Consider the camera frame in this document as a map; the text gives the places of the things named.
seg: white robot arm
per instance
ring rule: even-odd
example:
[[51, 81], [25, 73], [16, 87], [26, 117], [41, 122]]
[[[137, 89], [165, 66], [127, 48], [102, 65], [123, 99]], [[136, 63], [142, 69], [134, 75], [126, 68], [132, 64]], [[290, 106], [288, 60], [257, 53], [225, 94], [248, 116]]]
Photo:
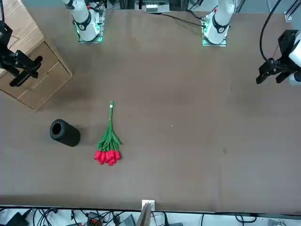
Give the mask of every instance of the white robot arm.
[[235, 11], [233, 0], [219, 0], [218, 6], [207, 16], [210, 24], [204, 36], [212, 44], [220, 44], [227, 36], [229, 22]]
[[290, 74], [288, 77], [288, 82], [293, 85], [301, 85], [301, 33], [298, 34], [298, 36], [295, 39], [293, 48], [291, 50], [291, 53], [288, 55], [288, 57], [299, 67], [299, 70], [296, 72]]
[[90, 8], [84, 0], [62, 0], [71, 10], [80, 42], [100, 42], [103, 36], [105, 7]]

